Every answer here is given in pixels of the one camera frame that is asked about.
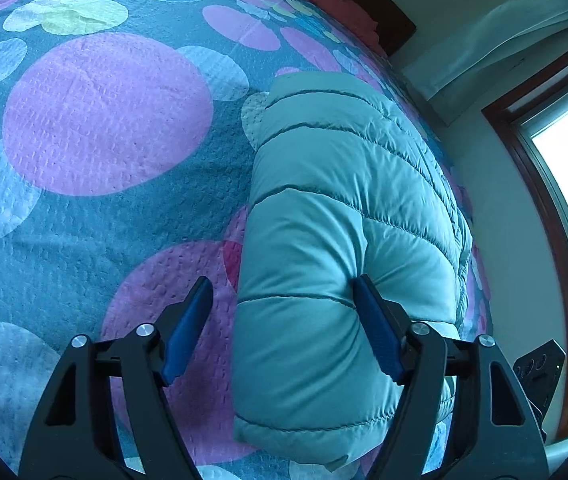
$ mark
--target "bed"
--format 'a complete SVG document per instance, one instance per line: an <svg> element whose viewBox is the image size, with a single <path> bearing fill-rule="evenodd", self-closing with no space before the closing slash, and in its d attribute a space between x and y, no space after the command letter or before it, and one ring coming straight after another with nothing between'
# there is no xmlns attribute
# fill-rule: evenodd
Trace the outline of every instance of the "bed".
<svg viewBox="0 0 568 480"><path fill-rule="evenodd" d="M379 33L385 52L401 43L390 26ZM205 274L213 311L166 391L203 478L368 471L376 450L329 473L232 437L230 348L257 131L275 78L311 71L350 73L397 103L472 223L404 83L309 0L0 0L0 456L13 470L70 339L125 335ZM492 330L475 246L466 288L457 329L471 340ZM112 395L126 463L139 469L117 380ZM446 428L436 428L428 469Z"/></svg>

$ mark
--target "silver screw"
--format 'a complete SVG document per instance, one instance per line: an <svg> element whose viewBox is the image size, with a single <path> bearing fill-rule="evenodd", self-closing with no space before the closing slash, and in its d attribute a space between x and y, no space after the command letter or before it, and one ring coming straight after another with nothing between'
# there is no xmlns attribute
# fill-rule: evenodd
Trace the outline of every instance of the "silver screw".
<svg viewBox="0 0 568 480"><path fill-rule="evenodd" d="M71 346L73 348L81 348L86 344L87 341L88 339L86 338L85 335L76 335L71 341Z"/></svg>
<svg viewBox="0 0 568 480"><path fill-rule="evenodd" d="M151 335L153 332L155 332L155 327L150 323L144 323L143 325L138 326L135 330L135 333L142 337Z"/></svg>
<svg viewBox="0 0 568 480"><path fill-rule="evenodd" d="M426 323L413 323L411 330L417 335L426 335L430 333L430 327Z"/></svg>
<svg viewBox="0 0 568 480"><path fill-rule="evenodd" d="M481 334L480 345L490 348L491 346L495 346L495 340L488 334Z"/></svg>

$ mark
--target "window frame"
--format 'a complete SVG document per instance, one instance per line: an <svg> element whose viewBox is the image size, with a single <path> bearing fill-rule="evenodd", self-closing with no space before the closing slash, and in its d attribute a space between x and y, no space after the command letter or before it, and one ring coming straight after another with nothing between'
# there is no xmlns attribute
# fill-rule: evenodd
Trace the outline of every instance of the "window frame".
<svg viewBox="0 0 568 480"><path fill-rule="evenodd" d="M568 109L568 52L482 110L521 174L546 231L560 281L566 322L566 387L558 439L568 437L568 216L567 204L521 123L542 110Z"/></svg>

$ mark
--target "polka dot bedsheet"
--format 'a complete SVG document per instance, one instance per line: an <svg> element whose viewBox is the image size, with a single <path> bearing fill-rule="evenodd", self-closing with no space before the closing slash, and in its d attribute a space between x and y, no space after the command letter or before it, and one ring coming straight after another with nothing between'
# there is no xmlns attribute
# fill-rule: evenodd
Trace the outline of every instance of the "polka dot bedsheet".
<svg viewBox="0 0 568 480"><path fill-rule="evenodd" d="M125 335L212 280L211 316L166 391L205 480L363 478L232 440L230 343L253 136L281 74L349 72L400 104L454 168L385 61L305 0L0 0L0 456L17 470L72 336ZM463 338L490 332L473 248ZM112 381L126 463L141 469ZM442 458L438 426L427 468Z"/></svg>

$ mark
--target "black device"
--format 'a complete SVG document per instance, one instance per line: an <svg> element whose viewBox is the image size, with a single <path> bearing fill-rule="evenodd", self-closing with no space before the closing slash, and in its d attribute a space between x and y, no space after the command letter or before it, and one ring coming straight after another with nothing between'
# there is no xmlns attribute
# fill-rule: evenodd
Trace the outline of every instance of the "black device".
<svg viewBox="0 0 568 480"><path fill-rule="evenodd" d="M367 276L352 285L382 372L404 385L367 480L548 480L543 417L491 336L444 338L385 301ZM0 480L201 480L163 388L185 371L212 303L212 284L200 277L154 323L109 341L75 336L35 411L18 475L0 459ZM457 380L448 445L442 466L422 475L445 376ZM122 377L144 474L123 460L110 377ZM550 478L567 479L568 460Z"/></svg>

